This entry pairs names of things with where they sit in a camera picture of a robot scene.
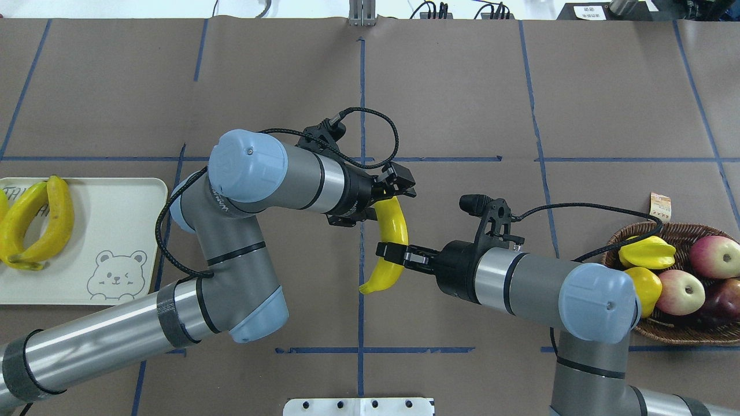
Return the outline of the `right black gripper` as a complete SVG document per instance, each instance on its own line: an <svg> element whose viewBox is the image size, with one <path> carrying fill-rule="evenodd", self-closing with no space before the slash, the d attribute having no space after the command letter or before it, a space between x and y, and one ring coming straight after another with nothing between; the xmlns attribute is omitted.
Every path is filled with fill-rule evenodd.
<svg viewBox="0 0 740 416"><path fill-rule="evenodd" d="M452 240L441 252L427 247L379 242L376 255L415 272L434 272L437 287L443 293L479 304L474 288L479 257L471 242Z"/></svg>

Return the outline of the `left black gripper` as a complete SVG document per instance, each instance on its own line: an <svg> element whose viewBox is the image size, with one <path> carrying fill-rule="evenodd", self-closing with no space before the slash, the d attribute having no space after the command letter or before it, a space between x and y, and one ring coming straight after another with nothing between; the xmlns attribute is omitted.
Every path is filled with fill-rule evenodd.
<svg viewBox="0 0 740 416"><path fill-rule="evenodd" d="M331 226L354 227L366 220L377 221L372 207L376 196L388 200L396 196L417 197L415 178L409 168L398 163L387 163L377 176L368 174L356 166L343 164L344 188L336 206L327 211L326 218Z"/></svg>

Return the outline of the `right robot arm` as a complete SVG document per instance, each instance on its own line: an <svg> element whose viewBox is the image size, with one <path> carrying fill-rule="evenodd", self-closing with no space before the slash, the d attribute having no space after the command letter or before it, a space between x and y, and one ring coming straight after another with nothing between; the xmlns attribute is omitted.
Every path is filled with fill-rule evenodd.
<svg viewBox="0 0 740 416"><path fill-rule="evenodd" d="M632 279L597 263L454 240L440 251L378 243L377 255L436 277L441 291L560 330L552 415L737 415L626 381L630 333L641 316Z"/></svg>

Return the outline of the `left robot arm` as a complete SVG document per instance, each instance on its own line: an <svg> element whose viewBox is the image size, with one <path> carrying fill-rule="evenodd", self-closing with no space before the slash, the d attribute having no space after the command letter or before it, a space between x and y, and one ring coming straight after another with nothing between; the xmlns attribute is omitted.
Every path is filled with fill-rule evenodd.
<svg viewBox="0 0 740 416"><path fill-rule="evenodd" d="M398 207L401 195L416 195L410 169L393 155L362 164L342 153L336 144L341 127L295 131L296 146L283 144L276 133L223 134L205 168L180 183L163 207L197 237L204 270L187 268L159 242L182 278L2 346L2 414L219 333L248 343L280 329L288 306L257 221L262 211L316 211L334 226L365 220L389 226L397 221L384 207Z"/></svg>

